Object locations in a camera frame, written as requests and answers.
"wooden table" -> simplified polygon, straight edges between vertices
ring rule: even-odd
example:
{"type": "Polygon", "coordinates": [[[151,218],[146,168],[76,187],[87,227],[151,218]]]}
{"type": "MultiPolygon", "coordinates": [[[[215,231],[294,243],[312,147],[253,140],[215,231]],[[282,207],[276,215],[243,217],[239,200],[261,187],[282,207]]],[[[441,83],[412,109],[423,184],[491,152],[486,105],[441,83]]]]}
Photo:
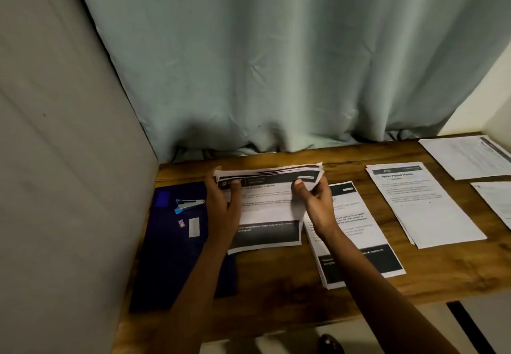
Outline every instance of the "wooden table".
{"type": "MultiPolygon", "coordinates": [[[[330,183],[354,182],[406,270],[406,275],[388,280],[414,304],[446,302],[511,287],[511,231],[470,186],[470,181],[454,181],[416,140],[164,164],[160,166],[155,187],[199,181],[207,170],[219,164],[224,170],[242,170],[320,161],[330,183]],[[426,165],[488,236],[487,240],[428,249],[417,249],[407,240],[365,166],[411,161],[426,165]]],[[[331,323],[359,314],[346,288],[330,291],[323,288],[304,235],[302,242],[296,247],[238,254],[239,293],[215,299],[213,323],[205,341],[257,336],[270,331],[331,323]]],[[[162,313],[127,314],[130,286],[114,339],[113,352],[116,354],[146,345],[162,316],[162,313]]]]}

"navy blue cloth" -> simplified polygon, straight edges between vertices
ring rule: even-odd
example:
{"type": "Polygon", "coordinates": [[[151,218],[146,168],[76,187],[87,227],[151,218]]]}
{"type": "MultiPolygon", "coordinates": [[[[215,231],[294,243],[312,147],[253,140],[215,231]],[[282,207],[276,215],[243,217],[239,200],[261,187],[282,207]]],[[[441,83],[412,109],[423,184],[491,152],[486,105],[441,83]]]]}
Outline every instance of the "navy blue cloth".
{"type": "MultiPolygon", "coordinates": [[[[206,206],[201,204],[176,214],[176,199],[205,200],[206,186],[203,182],[195,182],[154,190],[133,285],[130,312],[170,308],[208,238],[206,206]],[[199,237],[188,237],[190,218],[199,218],[199,237]],[[184,227],[179,226],[179,220],[183,220],[184,227]]],[[[230,296],[237,292],[236,257],[226,255],[220,269],[215,297],[230,296]]]]}

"stack of papers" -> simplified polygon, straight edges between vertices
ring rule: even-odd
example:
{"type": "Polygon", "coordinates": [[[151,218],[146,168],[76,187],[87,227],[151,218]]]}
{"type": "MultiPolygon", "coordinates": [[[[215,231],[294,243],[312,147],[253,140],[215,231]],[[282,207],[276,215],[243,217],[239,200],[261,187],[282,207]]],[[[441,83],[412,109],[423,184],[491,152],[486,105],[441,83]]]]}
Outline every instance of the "stack of papers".
{"type": "Polygon", "coordinates": [[[511,175],[511,154],[488,136],[418,141],[455,180],[511,175]]]}
{"type": "Polygon", "coordinates": [[[215,171],[218,187],[230,201],[230,183],[241,181],[243,208],[240,226],[228,254],[302,244],[305,205],[293,197],[291,185],[301,179],[312,190],[323,176],[323,164],[302,164],[274,169],[215,171]]]}
{"type": "Polygon", "coordinates": [[[421,162],[366,170],[419,249],[487,238],[421,162]]]}
{"type": "MultiPolygon", "coordinates": [[[[353,183],[350,181],[331,184],[330,188],[334,199],[335,219],[344,234],[373,263],[383,277],[405,274],[405,270],[353,183]]],[[[332,255],[314,231],[314,226],[307,214],[303,222],[323,286],[328,290],[346,286],[332,255]]]]}
{"type": "Polygon", "coordinates": [[[475,182],[471,185],[511,229],[511,182],[475,182]]]}

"white label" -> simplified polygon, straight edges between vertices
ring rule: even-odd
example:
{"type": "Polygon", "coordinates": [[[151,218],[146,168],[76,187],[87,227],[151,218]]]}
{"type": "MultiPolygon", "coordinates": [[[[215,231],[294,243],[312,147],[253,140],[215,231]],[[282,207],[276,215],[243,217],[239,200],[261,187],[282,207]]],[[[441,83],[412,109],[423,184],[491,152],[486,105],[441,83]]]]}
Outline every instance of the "white label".
{"type": "Polygon", "coordinates": [[[200,236],[199,217],[190,218],[188,222],[188,238],[199,236],[200,236]]]}

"blue stapler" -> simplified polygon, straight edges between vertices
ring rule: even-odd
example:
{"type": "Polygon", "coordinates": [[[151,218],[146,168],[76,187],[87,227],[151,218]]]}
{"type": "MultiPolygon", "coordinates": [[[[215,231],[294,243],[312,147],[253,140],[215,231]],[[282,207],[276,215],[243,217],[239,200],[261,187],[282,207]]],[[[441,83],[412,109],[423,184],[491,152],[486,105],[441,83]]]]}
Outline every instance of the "blue stapler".
{"type": "Polygon", "coordinates": [[[176,214],[182,213],[185,210],[191,209],[195,206],[205,203],[203,199],[176,199],[177,208],[174,209],[176,214]]]}

